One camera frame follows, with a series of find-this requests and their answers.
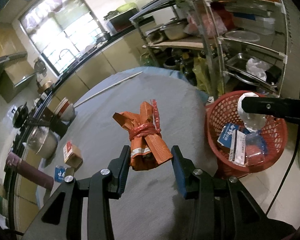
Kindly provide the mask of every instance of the purple cylinder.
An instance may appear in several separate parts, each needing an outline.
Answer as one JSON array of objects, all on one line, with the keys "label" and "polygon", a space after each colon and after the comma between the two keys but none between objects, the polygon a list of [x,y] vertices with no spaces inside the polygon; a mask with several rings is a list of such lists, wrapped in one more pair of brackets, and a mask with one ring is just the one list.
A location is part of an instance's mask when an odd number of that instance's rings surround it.
[{"label": "purple cylinder", "polygon": [[8,153],[6,164],[29,181],[32,181],[33,183],[44,187],[48,190],[52,190],[54,183],[53,177],[45,174],[42,171],[39,171],[35,167],[31,166],[29,163],[23,161],[13,152]]}]

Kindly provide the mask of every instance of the table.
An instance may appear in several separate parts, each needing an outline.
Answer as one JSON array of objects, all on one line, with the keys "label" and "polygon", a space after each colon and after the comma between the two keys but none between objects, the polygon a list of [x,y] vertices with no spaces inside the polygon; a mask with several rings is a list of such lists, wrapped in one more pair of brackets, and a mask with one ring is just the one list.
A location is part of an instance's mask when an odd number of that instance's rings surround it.
[{"label": "table", "polygon": [[[105,79],[80,100],[118,82],[140,68],[117,73]],[[76,179],[92,176],[120,155],[124,145],[130,145],[126,130],[112,119],[115,112],[139,113],[143,101],[156,99],[162,138],[169,148],[178,145],[185,158],[213,175],[216,157],[204,136],[205,107],[202,93],[178,79],[179,72],[159,75],[151,70],[128,80],[76,108],[77,116],[60,140],[55,154],[42,162],[41,169],[54,175],[56,165],[64,165],[63,147],[68,140],[79,147],[82,166]],[[53,191],[59,186],[55,182]],[[45,190],[38,187],[39,202]],[[83,203],[82,239],[86,239],[87,200]],[[125,192],[119,200],[110,200],[115,239],[186,239],[192,200],[178,193],[171,162],[150,171],[130,169]]]}]

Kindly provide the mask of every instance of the orange wrapper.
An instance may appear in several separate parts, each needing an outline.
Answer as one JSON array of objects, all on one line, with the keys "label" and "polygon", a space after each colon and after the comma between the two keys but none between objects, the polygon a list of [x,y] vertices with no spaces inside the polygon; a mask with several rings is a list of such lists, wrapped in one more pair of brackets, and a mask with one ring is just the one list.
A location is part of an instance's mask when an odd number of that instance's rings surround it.
[{"label": "orange wrapper", "polygon": [[129,132],[130,166],[135,171],[151,170],[172,159],[169,148],[162,140],[159,111],[155,100],[152,100],[152,106],[143,102],[140,105],[140,114],[114,113],[113,119]]}]

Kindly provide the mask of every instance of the black cable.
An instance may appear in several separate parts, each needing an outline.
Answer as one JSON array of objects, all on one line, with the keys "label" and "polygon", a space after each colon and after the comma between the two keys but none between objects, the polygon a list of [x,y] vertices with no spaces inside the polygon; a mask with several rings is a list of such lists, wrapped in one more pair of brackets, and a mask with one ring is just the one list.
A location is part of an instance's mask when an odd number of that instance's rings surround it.
[{"label": "black cable", "polygon": [[293,162],[294,162],[294,160],[295,160],[295,158],[296,158],[296,156],[297,156],[297,152],[298,152],[298,148],[299,148],[299,142],[300,142],[300,124],[298,125],[296,145],[295,145],[295,147],[294,147],[294,152],[293,152],[291,161],[290,161],[289,166],[288,166],[288,168],[287,168],[287,170],[286,170],[286,173],[284,174],[284,176],[283,176],[283,178],[282,178],[282,181],[281,181],[281,183],[280,183],[280,186],[279,186],[277,192],[275,193],[275,195],[274,195],[274,197],[273,197],[273,199],[272,199],[272,201],[271,201],[271,203],[270,203],[270,206],[268,207],[268,210],[267,210],[267,212],[266,212],[266,215],[268,215],[270,209],[272,208],[273,203],[274,203],[274,201],[276,200],[276,198],[277,198],[277,196],[278,196],[278,194],[279,194],[279,192],[280,192],[280,190],[281,190],[281,188],[282,188],[282,185],[284,184],[284,181],[286,180],[287,175],[288,175],[288,173],[289,173],[289,171],[290,171],[290,169],[291,169],[291,167],[292,167],[292,164],[293,164]]}]

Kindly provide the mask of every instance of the white stick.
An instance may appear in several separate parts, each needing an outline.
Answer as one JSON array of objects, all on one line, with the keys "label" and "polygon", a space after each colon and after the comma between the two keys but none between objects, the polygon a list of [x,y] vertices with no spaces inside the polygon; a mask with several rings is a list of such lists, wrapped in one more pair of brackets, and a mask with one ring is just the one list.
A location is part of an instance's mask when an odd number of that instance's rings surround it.
[{"label": "white stick", "polygon": [[118,81],[117,83],[114,83],[114,84],[113,84],[113,85],[111,85],[111,86],[108,86],[107,88],[105,88],[105,89],[103,89],[103,90],[101,90],[101,91],[99,91],[99,92],[95,93],[94,95],[92,95],[92,96],[88,97],[88,98],[87,98],[87,99],[85,99],[84,101],[82,101],[82,102],[80,102],[80,103],[77,103],[77,104],[75,104],[75,105],[74,105],[74,108],[76,108],[76,107],[78,107],[78,106],[82,105],[83,103],[85,103],[85,102],[89,101],[91,98],[94,98],[95,96],[97,96],[97,95],[99,95],[99,94],[103,93],[104,91],[107,91],[107,90],[109,90],[110,88],[113,88],[113,87],[115,87],[116,85],[119,85],[119,84],[121,84],[122,82],[124,82],[124,81],[126,81],[126,80],[128,80],[128,79],[131,79],[131,78],[134,78],[135,76],[138,76],[138,75],[139,75],[140,73],[142,73],[142,72],[143,72],[143,71],[140,71],[140,72],[138,72],[138,73],[136,73],[136,74],[133,74],[132,76],[129,76],[129,77],[125,78],[125,79],[122,79],[122,80]]}]

